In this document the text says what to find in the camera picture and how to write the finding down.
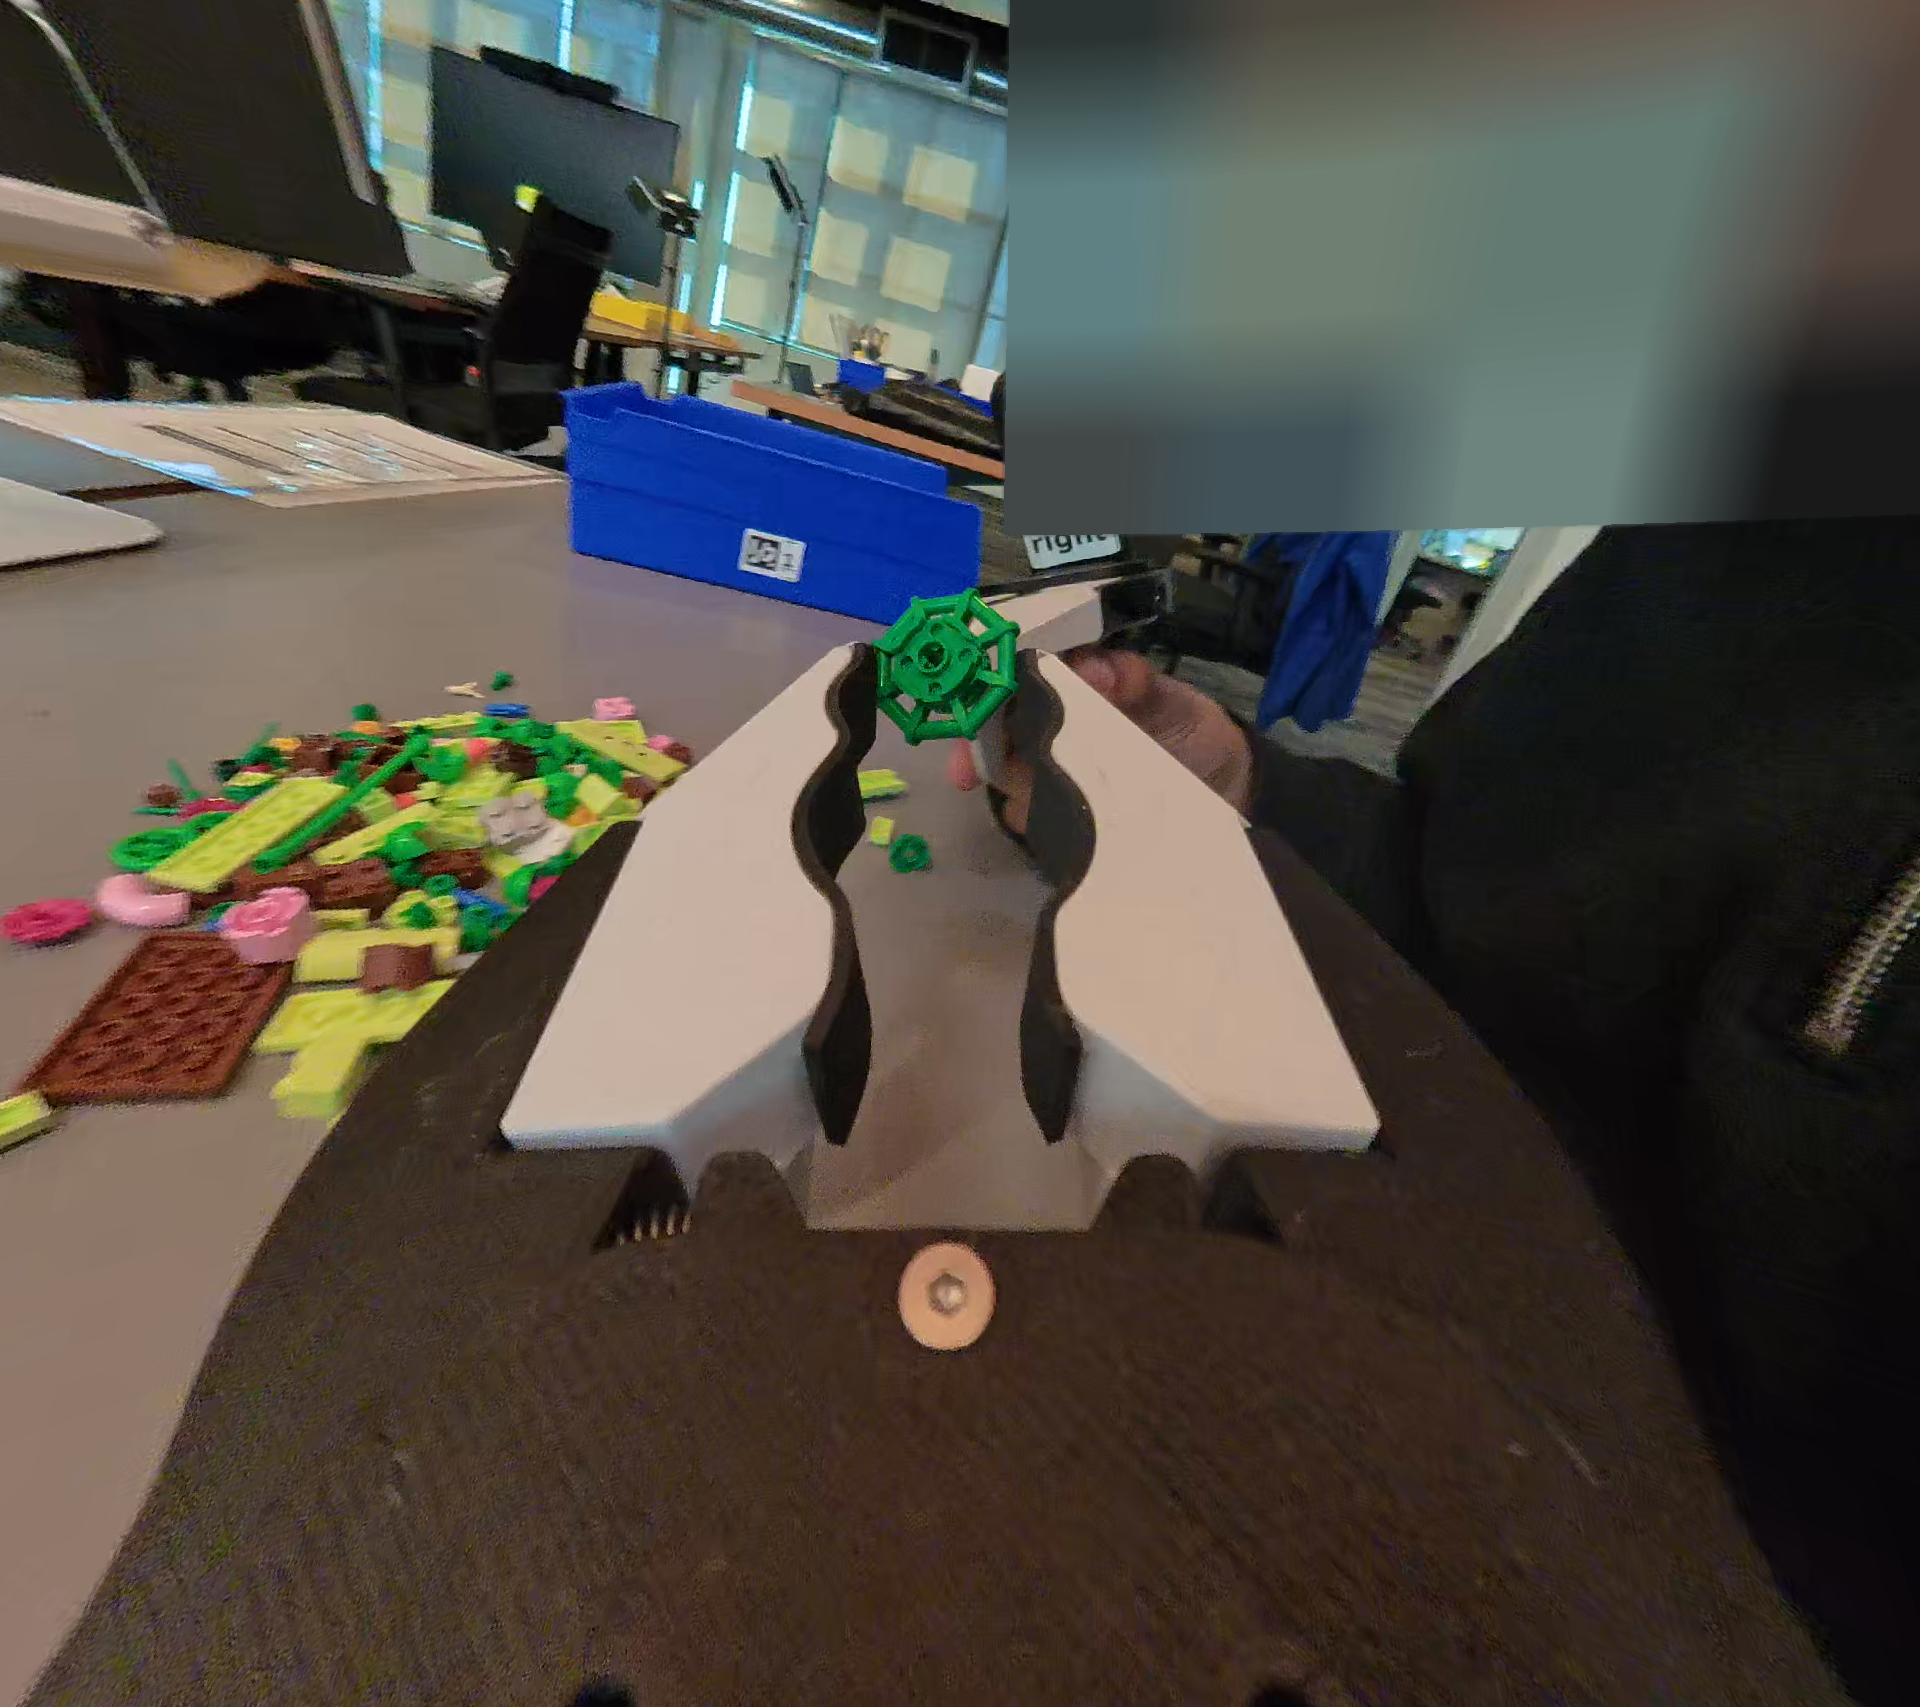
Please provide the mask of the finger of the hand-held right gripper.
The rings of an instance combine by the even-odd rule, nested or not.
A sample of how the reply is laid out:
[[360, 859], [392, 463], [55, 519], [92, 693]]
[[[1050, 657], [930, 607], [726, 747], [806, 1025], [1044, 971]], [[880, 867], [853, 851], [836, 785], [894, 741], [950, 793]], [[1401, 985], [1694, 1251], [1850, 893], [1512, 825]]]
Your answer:
[[1069, 655], [1103, 645], [1108, 629], [1107, 581], [1050, 583], [1014, 595], [1017, 651]]

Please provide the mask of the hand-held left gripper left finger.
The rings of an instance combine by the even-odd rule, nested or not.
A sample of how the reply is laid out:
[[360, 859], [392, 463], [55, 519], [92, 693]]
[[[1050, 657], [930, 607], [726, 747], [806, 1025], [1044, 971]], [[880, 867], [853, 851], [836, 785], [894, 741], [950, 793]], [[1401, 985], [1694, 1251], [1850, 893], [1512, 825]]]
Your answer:
[[651, 801], [501, 1119], [518, 1149], [846, 1143], [873, 1007], [838, 875], [878, 655], [835, 647]]

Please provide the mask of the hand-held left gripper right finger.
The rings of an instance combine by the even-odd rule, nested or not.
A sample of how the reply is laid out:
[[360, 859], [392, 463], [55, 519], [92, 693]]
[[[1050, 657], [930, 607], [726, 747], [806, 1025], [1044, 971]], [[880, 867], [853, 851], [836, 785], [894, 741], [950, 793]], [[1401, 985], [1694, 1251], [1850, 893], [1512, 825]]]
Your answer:
[[1060, 657], [1004, 727], [1044, 885], [1021, 1085], [1088, 1155], [1366, 1151], [1380, 1113], [1240, 813]]

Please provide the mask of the black green round toy piece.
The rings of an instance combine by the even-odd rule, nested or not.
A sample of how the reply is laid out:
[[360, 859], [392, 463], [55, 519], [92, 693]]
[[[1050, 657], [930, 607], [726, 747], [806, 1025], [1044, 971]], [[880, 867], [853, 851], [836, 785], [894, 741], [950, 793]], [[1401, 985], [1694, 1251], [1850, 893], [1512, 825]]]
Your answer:
[[913, 599], [874, 641], [878, 713], [909, 745], [972, 741], [1014, 699], [1021, 635], [976, 589]]

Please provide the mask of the pile of colourful toy bricks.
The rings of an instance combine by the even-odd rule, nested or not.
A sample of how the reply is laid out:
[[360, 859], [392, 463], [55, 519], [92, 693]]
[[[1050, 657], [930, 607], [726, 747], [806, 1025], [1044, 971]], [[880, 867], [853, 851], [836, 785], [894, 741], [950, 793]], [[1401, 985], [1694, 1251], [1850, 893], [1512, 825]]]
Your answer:
[[[158, 789], [95, 899], [4, 915], [19, 943], [140, 929], [4, 1095], [4, 1143], [61, 1107], [223, 1095], [255, 1053], [289, 1059], [282, 1113], [337, 1119], [430, 1019], [479, 1011], [469, 979], [517, 931], [552, 931], [544, 901], [592, 855], [615, 883], [647, 805], [698, 763], [620, 697], [560, 721], [358, 711], [253, 751], [221, 797]], [[535, 1047], [602, 905], [572, 959], [536, 963], [559, 995]]]

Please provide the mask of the person's right forearm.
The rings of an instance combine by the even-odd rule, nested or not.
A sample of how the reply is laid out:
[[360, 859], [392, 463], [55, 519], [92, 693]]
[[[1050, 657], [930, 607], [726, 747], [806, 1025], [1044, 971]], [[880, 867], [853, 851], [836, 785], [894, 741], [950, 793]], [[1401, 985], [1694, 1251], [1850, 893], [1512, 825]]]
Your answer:
[[1251, 747], [1251, 827], [1285, 841], [1415, 971], [1428, 975], [1418, 795], [1355, 761], [1296, 755], [1255, 729], [1243, 733]]

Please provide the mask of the person's right hand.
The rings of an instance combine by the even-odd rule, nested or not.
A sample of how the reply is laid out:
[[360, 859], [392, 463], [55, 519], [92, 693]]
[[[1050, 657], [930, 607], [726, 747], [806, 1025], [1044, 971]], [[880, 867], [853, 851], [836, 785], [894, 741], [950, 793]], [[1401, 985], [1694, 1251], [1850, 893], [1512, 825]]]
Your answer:
[[[1062, 657], [1072, 671], [1133, 719], [1158, 747], [1226, 801], [1243, 819], [1252, 817], [1257, 755], [1247, 729], [1207, 693], [1165, 673], [1134, 651], [1085, 645]], [[972, 743], [948, 745], [947, 775], [954, 789], [981, 793], [1003, 835], [1028, 843], [1033, 773], [1014, 757], [1001, 773], [979, 771]]]

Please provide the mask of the blue jacket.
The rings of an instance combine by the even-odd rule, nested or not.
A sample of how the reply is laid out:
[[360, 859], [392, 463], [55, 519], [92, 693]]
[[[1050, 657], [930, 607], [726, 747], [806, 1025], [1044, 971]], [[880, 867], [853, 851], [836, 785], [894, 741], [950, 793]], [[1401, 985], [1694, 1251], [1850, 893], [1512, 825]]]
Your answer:
[[1278, 561], [1287, 607], [1267, 663], [1257, 727], [1320, 731], [1348, 719], [1373, 659], [1401, 535], [1393, 529], [1261, 533], [1249, 563]]

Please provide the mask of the wooden top background desk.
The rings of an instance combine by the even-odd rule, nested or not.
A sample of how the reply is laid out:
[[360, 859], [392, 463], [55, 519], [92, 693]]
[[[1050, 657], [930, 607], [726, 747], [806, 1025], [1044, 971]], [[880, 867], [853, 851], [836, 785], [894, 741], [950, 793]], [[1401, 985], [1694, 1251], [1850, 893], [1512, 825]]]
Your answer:
[[733, 377], [733, 397], [750, 409], [791, 423], [811, 425], [842, 437], [862, 439], [867, 443], [890, 447], [927, 461], [939, 461], [948, 471], [972, 473], [976, 479], [1003, 483], [1004, 463], [996, 455], [979, 449], [952, 445], [932, 439], [920, 431], [874, 423], [853, 415], [846, 407], [820, 397], [808, 397], [791, 389], [757, 383], [745, 377]]

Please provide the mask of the blue plastic bin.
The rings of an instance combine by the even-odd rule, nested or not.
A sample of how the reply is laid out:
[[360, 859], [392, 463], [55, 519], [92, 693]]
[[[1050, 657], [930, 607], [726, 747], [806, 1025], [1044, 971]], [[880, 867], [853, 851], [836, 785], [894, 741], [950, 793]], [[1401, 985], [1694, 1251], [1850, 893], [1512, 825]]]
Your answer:
[[984, 521], [943, 465], [634, 381], [564, 395], [576, 553], [892, 623], [981, 581]]

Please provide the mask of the person's black jacket torso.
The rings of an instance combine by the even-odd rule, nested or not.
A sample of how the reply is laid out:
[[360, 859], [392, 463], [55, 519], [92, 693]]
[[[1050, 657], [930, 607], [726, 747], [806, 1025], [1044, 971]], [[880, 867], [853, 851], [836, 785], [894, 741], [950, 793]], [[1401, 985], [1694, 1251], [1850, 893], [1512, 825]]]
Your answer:
[[1916, 519], [1608, 527], [1401, 761], [1420, 957], [1861, 1702], [1916, 1702], [1916, 609]]

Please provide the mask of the black light stand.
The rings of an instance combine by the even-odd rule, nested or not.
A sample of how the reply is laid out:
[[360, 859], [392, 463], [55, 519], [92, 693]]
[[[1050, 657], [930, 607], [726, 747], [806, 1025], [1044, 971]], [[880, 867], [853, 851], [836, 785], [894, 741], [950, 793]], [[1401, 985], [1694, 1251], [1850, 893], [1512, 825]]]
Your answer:
[[700, 229], [700, 211], [694, 203], [677, 189], [660, 183], [651, 183], [642, 177], [632, 177], [628, 181], [628, 199], [642, 211], [648, 211], [660, 227], [663, 245], [665, 245], [665, 267], [660, 277], [658, 291], [658, 341], [656, 341], [656, 373], [652, 393], [658, 399], [666, 395], [666, 383], [671, 375], [671, 355], [674, 349], [677, 337], [677, 311], [679, 311], [679, 279], [683, 267], [684, 243], [690, 237], [698, 237]]
[[779, 359], [779, 379], [789, 377], [789, 367], [795, 361], [792, 351], [797, 349], [799, 327], [803, 317], [805, 301], [805, 271], [813, 237], [813, 213], [811, 207], [797, 185], [791, 169], [779, 153], [765, 155], [765, 171], [769, 183], [773, 185], [780, 211], [791, 219], [795, 227], [795, 237], [791, 245], [791, 259], [786, 269], [786, 287], [780, 309], [780, 359]]

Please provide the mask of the black office chair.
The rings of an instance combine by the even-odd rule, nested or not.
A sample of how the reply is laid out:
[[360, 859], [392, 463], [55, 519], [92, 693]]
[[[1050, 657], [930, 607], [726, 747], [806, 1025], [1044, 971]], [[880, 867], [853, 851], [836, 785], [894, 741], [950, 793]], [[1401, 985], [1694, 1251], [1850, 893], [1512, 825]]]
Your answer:
[[479, 335], [472, 381], [309, 375], [295, 391], [309, 403], [386, 415], [495, 453], [544, 445], [564, 425], [564, 393], [576, 383], [576, 351], [611, 249], [611, 229], [538, 195]]

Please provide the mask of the white printed sheet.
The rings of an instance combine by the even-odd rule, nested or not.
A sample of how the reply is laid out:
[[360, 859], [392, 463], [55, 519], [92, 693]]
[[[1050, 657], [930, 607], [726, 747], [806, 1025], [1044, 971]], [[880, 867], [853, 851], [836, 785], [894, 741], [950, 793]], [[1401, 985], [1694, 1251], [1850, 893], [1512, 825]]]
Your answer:
[[564, 485], [564, 469], [344, 407], [9, 395], [4, 429], [276, 509]]

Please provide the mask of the black monitor yellow sticker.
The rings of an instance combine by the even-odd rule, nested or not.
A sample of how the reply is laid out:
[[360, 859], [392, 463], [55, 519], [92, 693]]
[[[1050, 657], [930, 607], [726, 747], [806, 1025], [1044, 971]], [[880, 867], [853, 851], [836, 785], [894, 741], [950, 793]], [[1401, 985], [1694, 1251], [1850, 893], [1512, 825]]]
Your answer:
[[549, 87], [453, 47], [430, 53], [428, 205], [435, 217], [479, 231], [493, 251], [517, 247], [517, 191], [535, 187], [609, 231], [615, 277], [660, 283], [660, 219], [628, 187], [674, 187], [681, 139], [669, 119]]

